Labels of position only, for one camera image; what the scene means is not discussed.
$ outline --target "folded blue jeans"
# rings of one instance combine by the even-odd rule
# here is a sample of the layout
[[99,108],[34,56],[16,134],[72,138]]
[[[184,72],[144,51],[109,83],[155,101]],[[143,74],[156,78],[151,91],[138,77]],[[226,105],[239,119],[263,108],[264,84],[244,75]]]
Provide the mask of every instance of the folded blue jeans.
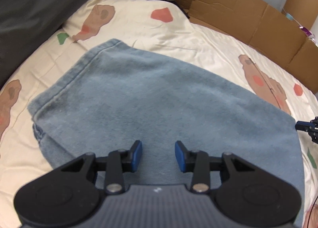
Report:
[[[174,144],[211,156],[229,151],[294,185],[304,198],[295,120],[248,90],[189,63],[112,39],[94,47],[28,110],[44,157],[56,168],[86,152],[107,156],[143,142],[126,185],[189,185]],[[211,186],[220,185],[211,173]],[[296,224],[302,225],[303,209]]]

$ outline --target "gray cushion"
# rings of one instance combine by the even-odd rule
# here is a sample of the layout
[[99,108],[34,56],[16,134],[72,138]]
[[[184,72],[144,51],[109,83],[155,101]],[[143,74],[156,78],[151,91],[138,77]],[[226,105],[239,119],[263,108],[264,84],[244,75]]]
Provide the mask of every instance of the gray cushion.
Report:
[[87,0],[0,0],[0,88]]

